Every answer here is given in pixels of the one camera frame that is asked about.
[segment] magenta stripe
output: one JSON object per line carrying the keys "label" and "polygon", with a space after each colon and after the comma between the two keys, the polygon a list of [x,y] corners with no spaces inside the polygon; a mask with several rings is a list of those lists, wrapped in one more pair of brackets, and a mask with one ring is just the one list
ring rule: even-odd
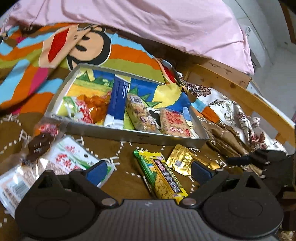
{"label": "magenta stripe", "polygon": [[48,68],[38,68],[36,74],[32,79],[31,87],[28,95],[34,93],[36,89],[39,88],[40,85],[47,79],[47,76],[48,76]]}

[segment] pink fabric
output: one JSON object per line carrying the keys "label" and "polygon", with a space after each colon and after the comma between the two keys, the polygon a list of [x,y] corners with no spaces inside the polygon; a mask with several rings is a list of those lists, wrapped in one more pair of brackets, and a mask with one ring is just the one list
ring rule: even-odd
{"label": "pink fabric", "polygon": [[6,29],[18,22],[111,26],[254,74],[246,35],[222,0],[20,0]]}

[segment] rice cracker package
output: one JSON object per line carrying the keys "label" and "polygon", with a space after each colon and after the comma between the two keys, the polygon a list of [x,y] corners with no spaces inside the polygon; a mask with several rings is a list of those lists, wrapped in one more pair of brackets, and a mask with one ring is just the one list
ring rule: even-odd
{"label": "rice cracker package", "polygon": [[175,199],[179,203],[188,196],[160,152],[135,150],[133,153],[158,198]]}

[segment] gray ribbed panel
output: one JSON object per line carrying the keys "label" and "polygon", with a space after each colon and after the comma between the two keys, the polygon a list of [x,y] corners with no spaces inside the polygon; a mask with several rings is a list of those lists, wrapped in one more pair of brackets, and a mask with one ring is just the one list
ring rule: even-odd
{"label": "gray ribbed panel", "polygon": [[[67,241],[234,241],[210,229],[195,210],[174,200],[125,200],[103,211],[85,233]],[[276,241],[267,237],[261,241]]]}

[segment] metal screw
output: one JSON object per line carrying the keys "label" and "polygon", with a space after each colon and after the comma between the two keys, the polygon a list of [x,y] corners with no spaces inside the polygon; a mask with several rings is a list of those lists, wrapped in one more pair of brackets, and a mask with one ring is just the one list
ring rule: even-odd
{"label": "metal screw", "polygon": [[116,204],[116,200],[113,199],[113,198],[105,198],[105,199],[102,200],[102,204],[104,206],[109,206],[110,207],[110,206],[113,206],[113,205]]}
{"label": "metal screw", "polygon": [[196,204],[196,200],[193,198],[185,198],[183,199],[182,203],[186,206],[193,206]]}

